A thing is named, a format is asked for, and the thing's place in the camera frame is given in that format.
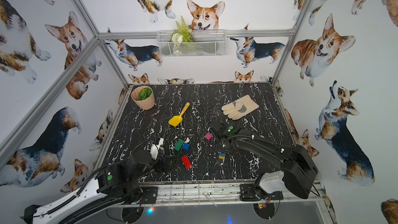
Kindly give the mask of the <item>red lego brick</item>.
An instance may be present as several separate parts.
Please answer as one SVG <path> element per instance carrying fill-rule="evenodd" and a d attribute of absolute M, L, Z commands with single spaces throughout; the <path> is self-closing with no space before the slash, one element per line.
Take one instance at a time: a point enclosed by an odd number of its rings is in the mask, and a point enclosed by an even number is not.
<path fill-rule="evenodd" d="M 182 162 L 183 162 L 183 164 L 184 164 L 184 166 L 185 166 L 185 168 L 186 168 L 187 170 L 190 169 L 190 168 L 192 167 L 192 164 L 191 164 L 191 162 L 190 162 L 188 156 L 183 156 L 183 157 L 181 157 L 181 160 L 182 160 Z"/>

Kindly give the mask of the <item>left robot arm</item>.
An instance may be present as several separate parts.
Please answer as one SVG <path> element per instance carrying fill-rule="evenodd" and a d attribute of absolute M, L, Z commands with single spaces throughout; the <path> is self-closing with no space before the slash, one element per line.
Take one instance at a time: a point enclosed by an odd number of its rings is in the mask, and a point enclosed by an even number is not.
<path fill-rule="evenodd" d="M 120 203 L 143 198 L 139 181 L 154 171 L 163 152 L 139 150 L 126 160 L 95 170 L 83 185 L 67 196 L 47 205 L 28 206 L 21 219 L 27 224 L 75 223 Z"/>

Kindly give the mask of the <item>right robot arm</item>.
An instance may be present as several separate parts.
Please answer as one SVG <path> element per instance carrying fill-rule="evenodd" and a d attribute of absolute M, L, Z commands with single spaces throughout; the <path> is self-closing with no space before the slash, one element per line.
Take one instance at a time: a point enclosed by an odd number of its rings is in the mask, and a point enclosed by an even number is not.
<path fill-rule="evenodd" d="M 215 138 L 220 153 L 249 151 L 277 168 L 275 172 L 260 175 L 253 184 L 242 189 L 241 201 L 271 200 L 273 193 L 283 191 L 308 199 L 315 187 L 318 169 L 304 147 L 267 140 L 235 122 L 211 121 L 206 127 Z"/>

